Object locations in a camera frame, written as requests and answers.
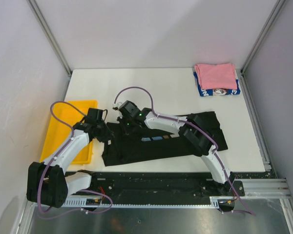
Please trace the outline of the black printed t-shirt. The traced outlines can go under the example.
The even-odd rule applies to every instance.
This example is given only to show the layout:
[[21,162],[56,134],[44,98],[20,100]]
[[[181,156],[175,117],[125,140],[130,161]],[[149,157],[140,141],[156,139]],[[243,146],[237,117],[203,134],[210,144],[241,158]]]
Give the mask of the black printed t-shirt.
[[107,126],[113,137],[110,143],[104,144],[102,158],[105,166],[192,155],[185,141],[172,133],[142,129],[126,135],[118,122],[109,122]]

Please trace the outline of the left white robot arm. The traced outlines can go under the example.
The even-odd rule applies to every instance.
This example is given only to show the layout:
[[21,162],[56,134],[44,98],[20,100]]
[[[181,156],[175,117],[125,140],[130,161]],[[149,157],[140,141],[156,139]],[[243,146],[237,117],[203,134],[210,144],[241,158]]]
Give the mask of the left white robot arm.
[[28,168],[27,200],[37,203],[40,212],[46,213],[43,206],[61,207],[66,198],[76,192],[84,191],[88,195],[97,192],[98,182],[89,172],[76,172],[66,176],[65,173],[77,154],[93,139],[106,142],[112,133],[106,123],[76,123],[71,135],[65,142],[43,162],[33,162]]

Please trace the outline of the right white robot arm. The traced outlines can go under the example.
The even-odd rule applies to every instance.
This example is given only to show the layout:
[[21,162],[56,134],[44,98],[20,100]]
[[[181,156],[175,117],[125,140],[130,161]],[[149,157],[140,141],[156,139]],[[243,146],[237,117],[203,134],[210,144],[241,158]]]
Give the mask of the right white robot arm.
[[167,116],[155,113],[149,108],[133,111],[120,108],[118,112],[118,121],[123,120],[126,126],[179,135],[190,148],[191,154],[200,157],[209,169],[212,179],[216,182],[217,193],[228,195],[233,190],[234,176],[218,155],[218,143],[210,132],[202,128],[203,123],[197,115]]

